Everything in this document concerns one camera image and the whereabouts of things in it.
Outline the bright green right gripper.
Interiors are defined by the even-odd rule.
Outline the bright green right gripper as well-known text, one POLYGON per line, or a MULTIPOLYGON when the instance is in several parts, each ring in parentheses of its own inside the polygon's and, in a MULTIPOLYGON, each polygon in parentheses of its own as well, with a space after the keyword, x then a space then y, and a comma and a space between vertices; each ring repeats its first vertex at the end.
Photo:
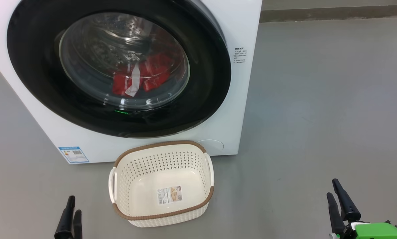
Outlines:
POLYGON ((330 239, 397 239, 397 228, 388 222, 364 223, 360 221, 361 213, 351 200, 349 194, 341 186, 338 179, 332 179, 335 194, 341 206, 339 213, 338 204, 332 193, 327 193, 328 211, 332 233, 330 239), (347 226, 343 221, 352 222, 347 226))

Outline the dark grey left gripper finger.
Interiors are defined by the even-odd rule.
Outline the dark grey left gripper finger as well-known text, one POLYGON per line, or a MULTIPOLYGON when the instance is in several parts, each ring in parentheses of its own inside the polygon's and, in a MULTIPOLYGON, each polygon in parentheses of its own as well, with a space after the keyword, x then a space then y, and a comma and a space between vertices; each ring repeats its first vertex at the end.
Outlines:
POLYGON ((74 239, 83 239, 82 211, 77 210, 73 218, 74 239))
POLYGON ((54 239, 75 239, 72 233, 75 196, 69 196, 54 233, 54 239))

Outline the red and white garment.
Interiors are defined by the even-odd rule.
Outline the red and white garment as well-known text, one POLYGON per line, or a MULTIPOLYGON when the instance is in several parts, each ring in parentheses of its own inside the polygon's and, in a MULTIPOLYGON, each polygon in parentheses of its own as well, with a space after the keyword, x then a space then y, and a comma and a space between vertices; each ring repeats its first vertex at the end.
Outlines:
POLYGON ((122 64, 113 75, 112 93, 135 97, 140 90, 156 89, 168 80, 172 63, 167 54, 158 53, 140 62, 122 64))

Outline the black round glass washer door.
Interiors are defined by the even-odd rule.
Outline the black round glass washer door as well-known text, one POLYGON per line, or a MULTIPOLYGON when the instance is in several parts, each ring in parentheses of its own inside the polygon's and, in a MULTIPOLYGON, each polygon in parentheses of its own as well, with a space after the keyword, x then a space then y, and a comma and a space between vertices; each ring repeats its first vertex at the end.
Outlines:
POLYGON ((197 126, 226 98, 231 62, 224 34, 201 0, 21 0, 7 29, 10 62, 27 90, 47 109, 85 129, 123 138, 155 138, 197 126), (58 47, 76 21, 111 12, 144 18, 181 44, 190 65, 184 91, 161 107, 123 110, 76 86, 62 68, 58 47))

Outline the cream basket with brown rim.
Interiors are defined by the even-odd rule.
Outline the cream basket with brown rim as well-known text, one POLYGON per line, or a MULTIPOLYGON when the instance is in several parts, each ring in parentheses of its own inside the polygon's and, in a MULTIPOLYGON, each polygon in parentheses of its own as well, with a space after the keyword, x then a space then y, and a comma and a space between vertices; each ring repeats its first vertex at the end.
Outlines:
POLYGON ((193 220, 206 211, 215 189, 210 155, 188 140, 130 149, 116 159, 108 179, 112 207, 136 227, 193 220), (181 186, 183 201, 158 204, 157 189, 181 186))

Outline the perforated steel washer drum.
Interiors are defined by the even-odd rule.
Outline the perforated steel washer drum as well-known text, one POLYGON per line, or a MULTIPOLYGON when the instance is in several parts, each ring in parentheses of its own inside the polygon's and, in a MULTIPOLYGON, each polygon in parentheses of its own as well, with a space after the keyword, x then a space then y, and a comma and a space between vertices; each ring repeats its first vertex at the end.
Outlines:
POLYGON ((190 65, 181 44, 168 31, 144 18, 104 12, 87 16, 69 26, 58 47, 65 74, 87 95, 123 110, 163 106, 178 97, 189 83, 190 65), (168 80, 135 97, 112 93, 118 66, 145 60, 158 53, 173 61, 168 80))

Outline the white front-load washing machine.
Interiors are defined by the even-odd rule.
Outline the white front-load washing machine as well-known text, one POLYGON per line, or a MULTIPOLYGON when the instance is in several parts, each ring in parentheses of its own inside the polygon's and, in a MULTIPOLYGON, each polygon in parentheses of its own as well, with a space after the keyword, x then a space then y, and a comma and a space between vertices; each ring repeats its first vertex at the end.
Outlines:
POLYGON ((231 83, 225 100, 207 120, 188 130, 155 138, 116 137, 79 127, 47 109, 27 90, 15 73, 7 49, 9 19, 20 1, 0 0, 0 73, 57 149, 80 147, 89 163, 114 162, 122 153, 145 145, 213 139, 224 144, 224 155, 238 153, 262 0, 201 0, 224 34, 232 67, 231 83), (233 64, 236 47, 247 49, 245 63, 233 64))

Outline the blue energy label sticker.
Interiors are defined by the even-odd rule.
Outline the blue energy label sticker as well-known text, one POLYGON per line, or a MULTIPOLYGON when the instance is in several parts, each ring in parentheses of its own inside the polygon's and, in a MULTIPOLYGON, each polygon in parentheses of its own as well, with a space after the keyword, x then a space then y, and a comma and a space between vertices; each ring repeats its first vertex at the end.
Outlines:
POLYGON ((80 147, 58 147, 58 149, 69 164, 89 163, 80 147))

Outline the paper product sticker with barcode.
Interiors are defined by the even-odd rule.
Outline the paper product sticker with barcode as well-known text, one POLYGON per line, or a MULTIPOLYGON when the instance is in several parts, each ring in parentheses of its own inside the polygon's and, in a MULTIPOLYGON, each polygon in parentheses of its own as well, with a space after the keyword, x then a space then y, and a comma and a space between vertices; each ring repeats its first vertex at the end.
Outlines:
POLYGON ((171 204, 174 202, 183 201, 183 191, 181 186, 166 187, 157 189, 158 204, 171 204))

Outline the round white filter cover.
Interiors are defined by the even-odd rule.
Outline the round white filter cover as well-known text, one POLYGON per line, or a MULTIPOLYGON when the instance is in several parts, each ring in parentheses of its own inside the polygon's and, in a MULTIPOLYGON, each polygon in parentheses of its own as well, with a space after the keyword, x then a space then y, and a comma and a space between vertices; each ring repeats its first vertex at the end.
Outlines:
POLYGON ((224 144, 218 140, 206 139, 198 141, 210 156, 224 155, 224 144))

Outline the small printed text label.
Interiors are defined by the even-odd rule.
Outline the small printed text label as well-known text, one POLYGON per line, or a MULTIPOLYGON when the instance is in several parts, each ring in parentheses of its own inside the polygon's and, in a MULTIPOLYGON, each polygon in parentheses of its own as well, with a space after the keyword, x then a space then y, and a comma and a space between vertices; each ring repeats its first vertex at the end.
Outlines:
POLYGON ((233 64, 245 63, 248 58, 248 51, 244 47, 236 47, 233 52, 233 64))

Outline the dark grey baseboard strip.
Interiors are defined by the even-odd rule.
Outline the dark grey baseboard strip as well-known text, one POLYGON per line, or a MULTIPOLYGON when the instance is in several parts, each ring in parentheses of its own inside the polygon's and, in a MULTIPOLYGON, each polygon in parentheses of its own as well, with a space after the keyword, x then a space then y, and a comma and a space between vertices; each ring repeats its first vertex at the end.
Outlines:
POLYGON ((259 23, 396 18, 397 5, 262 10, 259 23))

